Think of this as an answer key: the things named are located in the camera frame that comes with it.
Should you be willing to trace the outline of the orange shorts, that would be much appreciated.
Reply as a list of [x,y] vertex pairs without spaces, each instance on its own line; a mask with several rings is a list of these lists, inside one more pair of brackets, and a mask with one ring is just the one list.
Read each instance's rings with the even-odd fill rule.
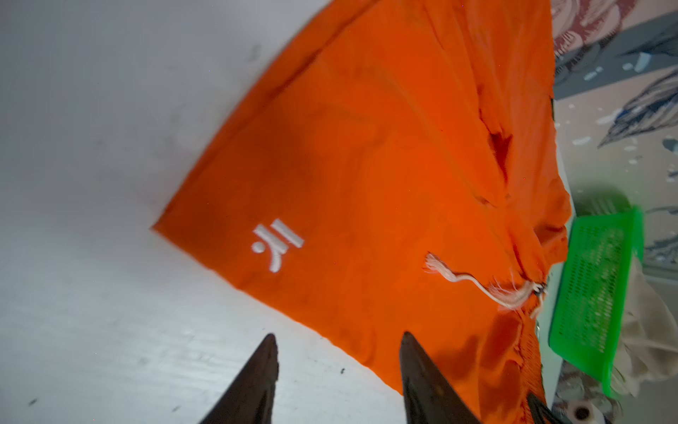
[[402,390],[411,332],[484,423],[544,393],[531,289],[568,252],[547,1],[335,1],[155,229]]

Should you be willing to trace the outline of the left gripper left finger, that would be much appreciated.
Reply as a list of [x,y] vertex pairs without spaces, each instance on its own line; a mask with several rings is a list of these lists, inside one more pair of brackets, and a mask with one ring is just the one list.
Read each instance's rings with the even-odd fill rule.
[[278,376],[278,346],[270,333],[201,423],[271,423]]

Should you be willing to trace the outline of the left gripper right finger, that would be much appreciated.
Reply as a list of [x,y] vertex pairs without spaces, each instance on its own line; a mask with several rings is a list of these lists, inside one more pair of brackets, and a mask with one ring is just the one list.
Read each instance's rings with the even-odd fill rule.
[[402,337],[399,360],[408,424],[480,424],[409,331]]

